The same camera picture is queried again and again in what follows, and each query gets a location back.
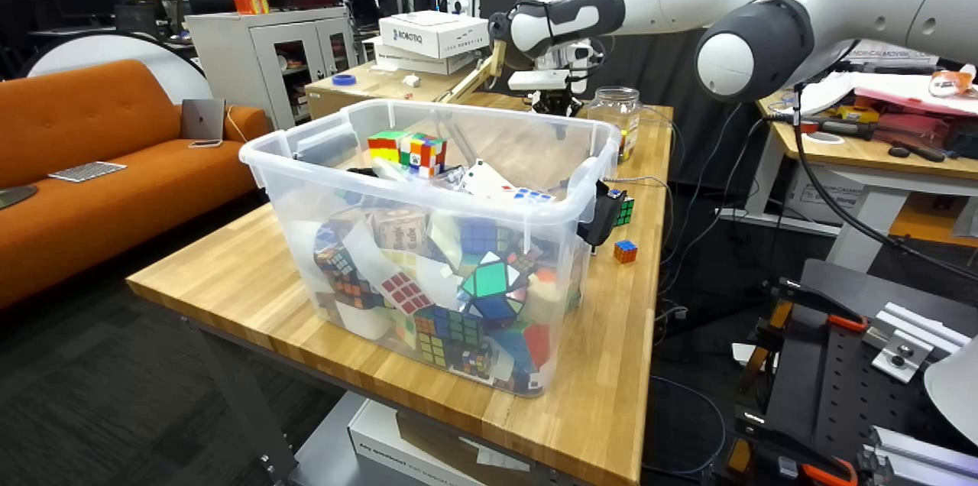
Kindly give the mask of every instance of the blue tape roll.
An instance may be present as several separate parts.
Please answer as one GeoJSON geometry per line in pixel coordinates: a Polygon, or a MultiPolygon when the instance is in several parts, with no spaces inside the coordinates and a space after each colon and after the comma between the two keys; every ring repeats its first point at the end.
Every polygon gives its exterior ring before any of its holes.
{"type": "Polygon", "coordinates": [[[349,74],[336,74],[332,76],[332,83],[340,86],[356,85],[357,78],[349,74]]]}

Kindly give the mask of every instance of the pegboard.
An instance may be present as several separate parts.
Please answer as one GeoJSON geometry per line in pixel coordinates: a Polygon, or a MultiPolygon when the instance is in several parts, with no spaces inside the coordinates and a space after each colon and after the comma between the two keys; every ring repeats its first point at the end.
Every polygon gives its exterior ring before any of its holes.
{"type": "Polygon", "coordinates": [[[831,327],[825,352],[814,445],[824,454],[855,458],[869,444],[870,426],[975,455],[978,450],[930,402],[920,368],[907,384],[873,367],[879,349],[860,334],[831,327]]]}

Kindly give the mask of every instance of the clear plastic bin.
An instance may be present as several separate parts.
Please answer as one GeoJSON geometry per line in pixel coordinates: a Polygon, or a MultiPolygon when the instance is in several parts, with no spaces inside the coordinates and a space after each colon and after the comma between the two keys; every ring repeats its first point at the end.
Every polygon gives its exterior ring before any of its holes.
{"type": "Polygon", "coordinates": [[[563,316],[581,302],[590,251],[577,224],[593,218],[594,183],[614,175],[620,138],[598,121],[378,99],[249,141],[241,161],[266,189],[320,316],[534,396],[553,377],[563,316]],[[371,166],[368,138],[382,131],[443,138],[447,167],[479,158],[553,200],[347,170],[371,166]]]}

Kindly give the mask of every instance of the cabinet door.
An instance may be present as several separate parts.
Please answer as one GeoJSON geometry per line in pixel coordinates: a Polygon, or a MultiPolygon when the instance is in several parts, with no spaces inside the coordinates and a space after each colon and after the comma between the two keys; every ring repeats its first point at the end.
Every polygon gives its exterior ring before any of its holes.
{"type": "Polygon", "coordinates": [[[353,30],[346,18],[318,20],[316,30],[322,47],[322,61],[329,68],[329,75],[356,66],[357,52],[353,45],[353,30]]]}
{"type": "Polygon", "coordinates": [[[309,120],[305,86],[328,75],[313,22],[251,28],[276,128],[309,120]]]}

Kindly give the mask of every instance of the sofa cushion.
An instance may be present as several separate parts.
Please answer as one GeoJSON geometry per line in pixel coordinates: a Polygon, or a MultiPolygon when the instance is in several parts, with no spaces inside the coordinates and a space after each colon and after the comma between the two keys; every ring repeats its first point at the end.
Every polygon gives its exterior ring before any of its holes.
{"type": "Polygon", "coordinates": [[[45,179],[0,210],[0,308],[254,190],[241,144],[175,139],[113,157],[128,168],[85,183],[45,179]]]}
{"type": "Polygon", "coordinates": [[[172,141],[180,115],[142,62],[0,83],[0,187],[172,141]]]}

